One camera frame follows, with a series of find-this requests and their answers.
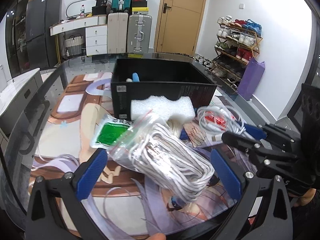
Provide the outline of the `person's left hand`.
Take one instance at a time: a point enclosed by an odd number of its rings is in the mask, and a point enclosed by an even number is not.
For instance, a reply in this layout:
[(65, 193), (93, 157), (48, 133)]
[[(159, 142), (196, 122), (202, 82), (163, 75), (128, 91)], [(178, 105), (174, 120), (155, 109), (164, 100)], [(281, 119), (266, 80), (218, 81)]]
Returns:
[(135, 240), (166, 240), (166, 235), (163, 233), (155, 233), (153, 235), (133, 236)]

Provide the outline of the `person's right hand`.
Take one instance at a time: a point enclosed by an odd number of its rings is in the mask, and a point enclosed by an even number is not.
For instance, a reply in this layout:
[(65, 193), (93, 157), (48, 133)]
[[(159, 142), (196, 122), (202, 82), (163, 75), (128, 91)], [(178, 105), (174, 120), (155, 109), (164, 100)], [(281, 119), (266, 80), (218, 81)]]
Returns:
[(293, 203), (294, 207), (305, 206), (313, 200), (316, 194), (316, 191), (317, 191), (316, 189), (311, 188), (301, 197), (297, 197), (291, 193), (289, 193), (289, 196), (296, 199), (295, 202)]

